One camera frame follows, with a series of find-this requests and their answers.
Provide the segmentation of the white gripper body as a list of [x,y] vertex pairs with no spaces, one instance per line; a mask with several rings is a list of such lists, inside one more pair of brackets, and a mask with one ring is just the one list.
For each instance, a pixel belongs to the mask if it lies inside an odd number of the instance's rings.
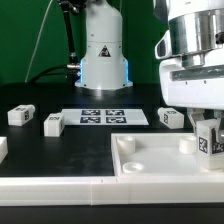
[[224,59],[208,55],[205,65],[184,69],[179,58],[159,66],[163,99],[169,106],[224,110]]

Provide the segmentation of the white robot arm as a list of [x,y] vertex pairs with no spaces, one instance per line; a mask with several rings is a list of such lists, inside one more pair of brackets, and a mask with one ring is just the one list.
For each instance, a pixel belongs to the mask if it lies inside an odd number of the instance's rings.
[[155,46],[164,101],[185,107],[192,123],[212,110],[224,143],[224,0],[153,0],[153,7],[168,25]]

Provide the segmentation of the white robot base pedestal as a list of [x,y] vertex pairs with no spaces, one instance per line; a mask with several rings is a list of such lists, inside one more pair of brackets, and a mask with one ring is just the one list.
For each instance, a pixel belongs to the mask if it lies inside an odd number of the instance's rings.
[[86,54],[77,87],[115,91],[133,85],[122,53],[122,25],[121,13],[107,0],[87,0]]

